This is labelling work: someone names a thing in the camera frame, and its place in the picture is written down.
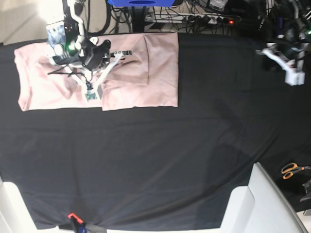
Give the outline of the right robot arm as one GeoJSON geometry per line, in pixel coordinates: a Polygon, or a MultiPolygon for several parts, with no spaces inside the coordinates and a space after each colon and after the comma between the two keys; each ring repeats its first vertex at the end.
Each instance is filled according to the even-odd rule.
{"type": "Polygon", "coordinates": [[[83,19],[76,12],[76,5],[83,0],[57,0],[53,2],[53,12],[46,19],[48,55],[52,65],[59,68],[52,74],[71,77],[81,87],[86,101],[100,100],[103,96],[102,84],[117,63],[132,52],[111,52],[110,40],[99,43],[97,37],[88,34],[83,19]]]}

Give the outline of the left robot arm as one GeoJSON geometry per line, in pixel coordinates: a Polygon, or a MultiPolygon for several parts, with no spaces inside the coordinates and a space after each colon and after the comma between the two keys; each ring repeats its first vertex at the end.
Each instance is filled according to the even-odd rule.
{"type": "Polygon", "coordinates": [[[258,55],[268,59],[268,68],[281,68],[285,83],[303,85],[304,60],[311,54],[311,2],[309,0],[266,0],[258,3],[259,30],[266,36],[258,55]]]}

